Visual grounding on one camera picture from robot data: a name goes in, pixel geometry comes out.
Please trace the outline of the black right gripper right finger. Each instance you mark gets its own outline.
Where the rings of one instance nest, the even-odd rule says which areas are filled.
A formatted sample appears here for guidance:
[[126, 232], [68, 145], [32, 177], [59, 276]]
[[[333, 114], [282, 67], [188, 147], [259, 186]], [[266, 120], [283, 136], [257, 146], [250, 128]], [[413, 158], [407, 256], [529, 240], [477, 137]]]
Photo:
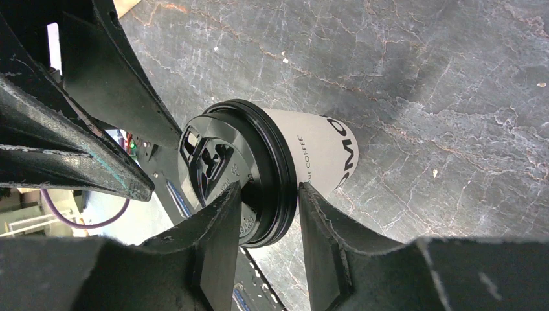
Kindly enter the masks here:
[[299, 188], [312, 310], [547, 310], [548, 239], [401, 243]]

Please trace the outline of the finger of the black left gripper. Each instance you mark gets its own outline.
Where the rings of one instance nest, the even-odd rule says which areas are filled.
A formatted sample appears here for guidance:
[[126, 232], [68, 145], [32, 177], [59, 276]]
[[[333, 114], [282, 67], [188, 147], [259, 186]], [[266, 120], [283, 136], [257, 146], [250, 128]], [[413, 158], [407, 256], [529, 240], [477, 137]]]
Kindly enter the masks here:
[[154, 90], [112, 1], [61, 1], [66, 92], [90, 116], [165, 148], [181, 130]]
[[1, 76], [1, 186], [89, 190], [146, 202], [153, 181], [65, 94], [48, 107]]

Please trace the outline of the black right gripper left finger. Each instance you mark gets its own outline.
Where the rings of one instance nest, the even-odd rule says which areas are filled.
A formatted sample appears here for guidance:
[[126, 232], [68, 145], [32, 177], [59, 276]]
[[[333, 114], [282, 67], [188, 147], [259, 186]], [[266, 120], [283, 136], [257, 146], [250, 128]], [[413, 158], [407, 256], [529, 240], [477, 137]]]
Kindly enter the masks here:
[[139, 246], [116, 240], [1, 239], [2, 310], [230, 310], [241, 187]]

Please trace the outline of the black plastic cup lid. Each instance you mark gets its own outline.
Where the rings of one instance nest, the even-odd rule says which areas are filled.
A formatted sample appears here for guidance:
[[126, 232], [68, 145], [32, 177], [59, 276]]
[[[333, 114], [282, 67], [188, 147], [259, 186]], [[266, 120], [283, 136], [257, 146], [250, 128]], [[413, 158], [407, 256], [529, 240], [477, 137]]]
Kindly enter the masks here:
[[257, 105], [227, 100], [190, 119], [179, 140], [178, 171], [183, 199], [195, 211], [240, 185], [241, 246], [269, 246], [287, 233], [297, 207], [296, 170], [282, 133]]

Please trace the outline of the white paper coffee cup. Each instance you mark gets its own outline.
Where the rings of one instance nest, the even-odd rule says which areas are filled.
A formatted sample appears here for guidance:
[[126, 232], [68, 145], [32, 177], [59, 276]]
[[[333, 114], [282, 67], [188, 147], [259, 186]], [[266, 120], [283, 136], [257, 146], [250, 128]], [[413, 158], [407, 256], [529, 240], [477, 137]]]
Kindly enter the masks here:
[[327, 197], [355, 172], [359, 148], [345, 123], [311, 113], [264, 111], [289, 147], [298, 184], [308, 182]]

